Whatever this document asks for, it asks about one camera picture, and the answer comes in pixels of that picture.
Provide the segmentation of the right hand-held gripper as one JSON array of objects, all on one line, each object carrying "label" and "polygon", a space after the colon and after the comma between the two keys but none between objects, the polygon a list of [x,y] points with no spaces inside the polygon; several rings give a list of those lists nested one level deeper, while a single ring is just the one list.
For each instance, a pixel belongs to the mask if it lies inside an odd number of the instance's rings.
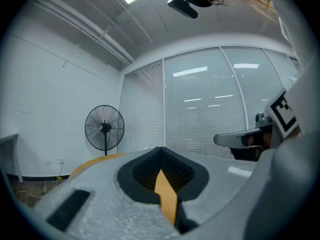
[{"label": "right hand-held gripper", "polygon": [[230,148],[236,160],[256,162],[262,152],[299,136],[301,130],[285,94],[286,91],[282,90],[266,105],[264,112],[256,114],[255,129],[216,134],[214,143]]}]

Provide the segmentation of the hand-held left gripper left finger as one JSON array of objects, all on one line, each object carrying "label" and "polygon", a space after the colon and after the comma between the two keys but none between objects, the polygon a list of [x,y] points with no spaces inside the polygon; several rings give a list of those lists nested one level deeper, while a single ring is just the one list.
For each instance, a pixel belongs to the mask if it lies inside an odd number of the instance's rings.
[{"label": "hand-held left gripper left finger", "polygon": [[67,240],[170,240],[178,230],[159,204],[134,201],[121,189],[117,175],[126,163],[147,150],[103,159],[89,165],[40,200],[34,211],[54,227],[66,226]]}]

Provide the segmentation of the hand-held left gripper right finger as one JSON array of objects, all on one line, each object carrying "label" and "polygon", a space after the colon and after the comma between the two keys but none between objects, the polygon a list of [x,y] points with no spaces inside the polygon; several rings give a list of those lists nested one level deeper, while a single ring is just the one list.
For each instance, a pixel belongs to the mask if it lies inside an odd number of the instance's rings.
[{"label": "hand-held left gripper right finger", "polygon": [[159,151],[169,189],[161,198],[162,234],[244,234],[253,199],[241,193],[255,164],[249,161]]}]

